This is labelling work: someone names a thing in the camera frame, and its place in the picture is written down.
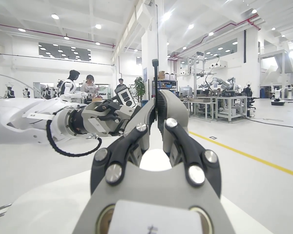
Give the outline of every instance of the yellow floor line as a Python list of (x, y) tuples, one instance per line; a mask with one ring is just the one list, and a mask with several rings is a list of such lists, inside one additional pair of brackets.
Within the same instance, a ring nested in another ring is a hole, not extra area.
[(200, 138), (202, 138), (202, 139), (205, 139), (205, 140), (207, 140), (207, 141), (209, 141), (209, 142), (211, 142), (211, 143), (214, 143), (214, 144), (216, 144), (216, 145), (219, 145), (219, 146), (221, 146), (221, 147), (223, 147), (223, 148), (226, 148), (226, 149), (228, 149), (228, 150), (231, 150), (231, 151), (233, 151), (233, 152), (236, 152), (237, 154), (240, 154), (240, 155), (246, 156), (246, 157), (248, 157), (248, 158), (250, 158), (250, 159), (253, 159), (253, 160), (255, 160), (255, 161), (258, 161), (258, 162), (260, 162), (260, 163), (263, 163), (263, 164), (265, 164), (265, 165), (268, 165), (268, 166), (270, 166), (270, 167), (273, 167), (273, 168), (275, 168), (275, 169), (277, 169), (277, 170), (280, 170), (280, 171), (283, 171), (283, 172), (288, 173), (288, 174), (290, 174), (290, 175), (293, 175), (293, 171), (291, 171), (291, 170), (289, 170), (289, 169), (283, 168), (283, 167), (281, 167), (281, 166), (279, 166), (279, 165), (275, 165), (275, 164), (273, 164), (273, 163), (270, 163), (270, 162), (268, 162), (268, 161), (265, 161), (265, 160), (263, 160), (263, 159), (260, 159), (260, 158), (258, 158), (258, 157), (255, 157), (255, 156), (253, 156), (253, 155), (249, 155), (249, 154), (247, 154), (247, 153), (245, 153), (245, 152), (239, 151), (239, 150), (234, 149), (234, 148), (232, 148), (232, 147), (230, 147), (230, 146), (227, 146), (227, 145), (221, 144), (221, 143), (219, 143), (219, 142), (217, 142), (217, 141), (215, 141), (215, 140), (213, 140), (213, 139), (210, 139), (210, 138), (208, 138), (208, 137), (203, 137), (203, 136), (201, 136), (201, 135), (199, 135), (199, 134), (196, 134), (196, 133), (194, 133), (194, 132), (191, 132), (191, 131), (189, 131), (189, 133), (192, 134), (192, 135), (195, 135), (195, 136), (197, 136), (197, 137), (200, 137)]

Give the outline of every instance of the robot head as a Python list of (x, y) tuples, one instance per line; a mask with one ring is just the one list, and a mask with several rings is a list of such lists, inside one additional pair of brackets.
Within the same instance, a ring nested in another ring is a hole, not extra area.
[(69, 72), (69, 79), (72, 79), (72, 80), (77, 80), (78, 77), (79, 77), (79, 72), (77, 70), (74, 70), (72, 69), (70, 72)]

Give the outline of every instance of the cardboard box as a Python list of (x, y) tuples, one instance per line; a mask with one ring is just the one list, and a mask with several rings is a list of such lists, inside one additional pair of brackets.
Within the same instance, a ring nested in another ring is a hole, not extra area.
[(96, 102), (96, 101), (102, 101), (102, 98), (92, 98), (92, 101), (93, 101), (93, 102)]

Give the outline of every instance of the black antenna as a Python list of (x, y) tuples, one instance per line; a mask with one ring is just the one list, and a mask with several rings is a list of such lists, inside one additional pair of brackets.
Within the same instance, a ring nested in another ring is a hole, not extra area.
[(158, 59), (153, 59), (152, 60), (152, 65), (154, 67), (154, 83), (155, 83), (155, 111), (156, 111), (156, 118), (157, 119), (157, 68), (158, 68)]

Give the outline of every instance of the woman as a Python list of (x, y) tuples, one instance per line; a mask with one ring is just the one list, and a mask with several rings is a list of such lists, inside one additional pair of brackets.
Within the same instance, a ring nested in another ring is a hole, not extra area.
[(80, 91), (88, 93), (87, 98), (85, 99), (84, 103), (89, 104), (92, 102), (92, 98), (96, 97), (98, 93), (98, 89), (95, 87), (94, 78), (92, 75), (88, 75), (86, 78), (86, 82), (82, 85)]

